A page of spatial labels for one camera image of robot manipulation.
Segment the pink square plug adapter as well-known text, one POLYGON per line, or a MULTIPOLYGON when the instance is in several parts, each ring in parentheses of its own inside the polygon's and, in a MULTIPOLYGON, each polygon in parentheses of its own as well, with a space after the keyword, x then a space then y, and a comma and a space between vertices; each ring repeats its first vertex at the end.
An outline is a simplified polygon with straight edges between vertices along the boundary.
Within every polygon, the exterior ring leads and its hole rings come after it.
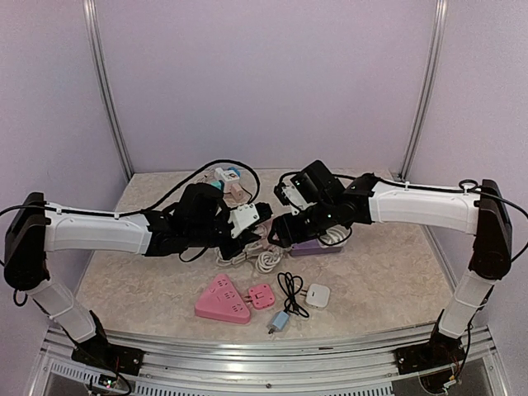
POLYGON ((244 301, 249 303, 255 310, 263 310, 272 307, 276 302, 276 297, 269 284, 261 283, 247 290, 244 301))

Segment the pink triangular power strip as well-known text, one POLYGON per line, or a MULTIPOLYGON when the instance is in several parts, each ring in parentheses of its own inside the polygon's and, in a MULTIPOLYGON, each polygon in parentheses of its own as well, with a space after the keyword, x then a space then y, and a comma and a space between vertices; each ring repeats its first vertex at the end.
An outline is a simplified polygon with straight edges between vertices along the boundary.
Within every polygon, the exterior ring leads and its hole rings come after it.
POLYGON ((218 274, 204 289, 194 307, 195 316, 226 323, 247 324, 251 313, 230 278, 218 274))

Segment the white plug adapter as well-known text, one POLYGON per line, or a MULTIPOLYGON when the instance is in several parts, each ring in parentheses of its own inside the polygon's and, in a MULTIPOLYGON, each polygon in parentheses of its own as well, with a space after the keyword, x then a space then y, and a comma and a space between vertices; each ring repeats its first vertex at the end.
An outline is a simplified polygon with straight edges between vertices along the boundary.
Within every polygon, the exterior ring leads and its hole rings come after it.
POLYGON ((330 300, 331 289, 325 285, 311 284, 307 289, 302 289, 300 295, 310 308, 325 309, 330 300))

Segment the pink cube socket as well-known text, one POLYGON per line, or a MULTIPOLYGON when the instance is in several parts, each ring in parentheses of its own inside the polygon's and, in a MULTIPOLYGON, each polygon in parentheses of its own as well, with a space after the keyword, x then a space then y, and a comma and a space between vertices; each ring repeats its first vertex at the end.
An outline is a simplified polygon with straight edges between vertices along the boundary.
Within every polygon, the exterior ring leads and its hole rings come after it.
POLYGON ((281 249, 281 247, 273 244, 273 243, 270 243, 268 241, 268 235, 269 233, 266 232, 262 235, 262 237, 259 239, 258 243, 260 245, 260 247, 264 250, 273 250, 273 249, 281 249))

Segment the light blue plug adapter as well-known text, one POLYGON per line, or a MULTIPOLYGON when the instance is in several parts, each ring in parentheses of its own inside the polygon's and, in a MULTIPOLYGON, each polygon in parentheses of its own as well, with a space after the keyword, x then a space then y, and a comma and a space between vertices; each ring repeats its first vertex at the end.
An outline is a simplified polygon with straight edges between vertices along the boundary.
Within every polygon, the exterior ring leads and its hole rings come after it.
POLYGON ((271 321, 269 322, 268 324, 268 334, 274 334, 276 332, 282 332, 286 326, 286 324, 289 322, 290 320, 290 315, 284 311, 284 310, 281 310, 279 312, 277 312, 273 318, 271 319, 271 321))

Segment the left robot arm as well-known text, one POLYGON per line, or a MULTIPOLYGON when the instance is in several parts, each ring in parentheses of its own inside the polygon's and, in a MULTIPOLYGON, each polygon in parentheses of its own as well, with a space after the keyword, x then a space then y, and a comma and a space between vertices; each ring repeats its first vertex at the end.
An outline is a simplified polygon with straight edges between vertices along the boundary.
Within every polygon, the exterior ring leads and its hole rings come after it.
POLYGON ((180 255, 189 248, 218 248, 228 260, 259 239, 254 229, 269 217, 269 206, 227 206, 214 186, 188 186, 181 199, 163 210, 90 212, 48 203, 31 193, 12 207, 15 217, 4 243, 3 274, 59 324, 77 349, 100 367, 116 358, 98 317, 54 280, 46 267, 49 252, 91 250, 127 252, 145 257, 180 255))

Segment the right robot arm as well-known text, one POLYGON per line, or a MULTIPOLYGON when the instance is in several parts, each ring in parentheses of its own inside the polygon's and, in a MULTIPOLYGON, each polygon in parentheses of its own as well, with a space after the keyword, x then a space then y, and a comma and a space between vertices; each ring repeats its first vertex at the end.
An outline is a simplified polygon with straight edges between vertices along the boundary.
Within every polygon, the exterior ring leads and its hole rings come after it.
POLYGON ((441 365, 461 351, 461 336, 494 285, 512 268, 512 224, 497 183, 462 181, 456 188, 397 183, 365 173, 344 186, 320 160, 279 181, 274 193, 291 208, 276 217, 269 243, 281 248, 353 224, 405 223, 474 236, 473 253, 455 293, 442 310, 422 359, 441 365))

